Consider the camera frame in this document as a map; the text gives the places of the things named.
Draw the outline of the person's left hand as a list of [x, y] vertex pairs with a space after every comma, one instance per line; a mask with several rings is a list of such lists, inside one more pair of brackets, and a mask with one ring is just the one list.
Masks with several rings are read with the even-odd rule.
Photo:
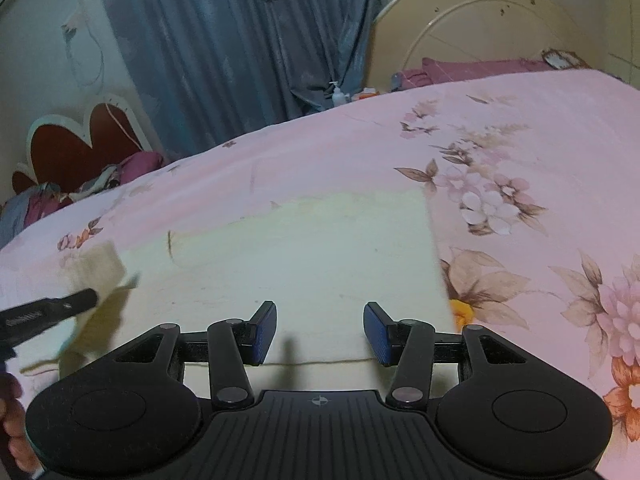
[[1, 374], [1, 454], [21, 471], [21, 479], [30, 479], [39, 470], [39, 460], [26, 439], [25, 410], [20, 402], [22, 387], [9, 374]]

